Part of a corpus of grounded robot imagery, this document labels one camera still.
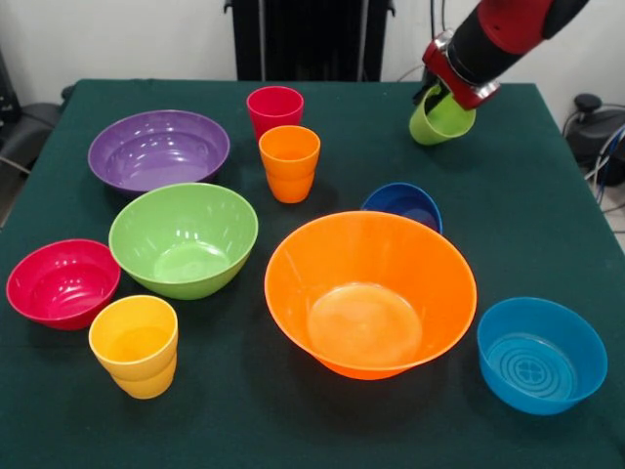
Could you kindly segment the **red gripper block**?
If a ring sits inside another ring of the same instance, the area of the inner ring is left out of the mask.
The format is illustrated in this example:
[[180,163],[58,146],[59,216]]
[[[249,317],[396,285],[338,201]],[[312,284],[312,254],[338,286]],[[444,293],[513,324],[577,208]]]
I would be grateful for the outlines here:
[[424,99],[426,116],[441,104],[452,101],[464,110],[475,109],[492,98],[500,88],[497,80],[476,85],[461,77],[448,55],[454,33],[453,29],[444,30],[431,41],[424,52],[421,88],[412,101],[418,106]]

